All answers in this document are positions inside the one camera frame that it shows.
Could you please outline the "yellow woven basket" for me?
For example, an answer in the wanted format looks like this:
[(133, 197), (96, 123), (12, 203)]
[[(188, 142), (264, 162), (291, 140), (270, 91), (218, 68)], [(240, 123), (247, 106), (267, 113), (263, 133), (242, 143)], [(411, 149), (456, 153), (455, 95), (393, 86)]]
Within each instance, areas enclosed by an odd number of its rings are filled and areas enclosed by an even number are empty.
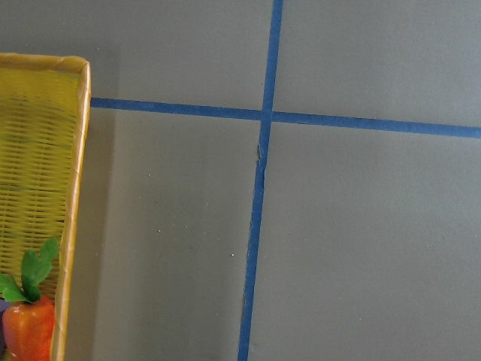
[(91, 74), (77, 56), (1, 55), (1, 271), (55, 238), (41, 292), (56, 313), (51, 357), (65, 357)]

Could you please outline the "orange toy carrot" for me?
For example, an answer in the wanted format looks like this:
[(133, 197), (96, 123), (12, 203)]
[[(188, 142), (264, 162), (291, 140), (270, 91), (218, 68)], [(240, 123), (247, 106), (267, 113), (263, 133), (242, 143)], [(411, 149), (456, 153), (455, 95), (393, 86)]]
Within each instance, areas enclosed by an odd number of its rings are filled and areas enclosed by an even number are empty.
[(40, 285), (59, 255), (55, 238), (38, 251), (23, 254), (18, 284), (12, 275), (1, 275), (1, 297), (10, 305), (2, 315), (2, 330), (12, 360), (49, 360), (56, 316), (53, 302)]

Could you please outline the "purple foam cube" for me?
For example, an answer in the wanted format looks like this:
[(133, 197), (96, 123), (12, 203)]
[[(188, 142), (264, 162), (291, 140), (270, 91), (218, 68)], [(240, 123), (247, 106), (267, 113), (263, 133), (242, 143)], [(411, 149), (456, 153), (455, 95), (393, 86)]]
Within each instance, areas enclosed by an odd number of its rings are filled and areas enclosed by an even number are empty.
[(0, 357), (3, 357), (6, 348), (3, 315), (9, 306), (10, 304), (8, 302), (6, 302), (4, 299), (0, 299)]

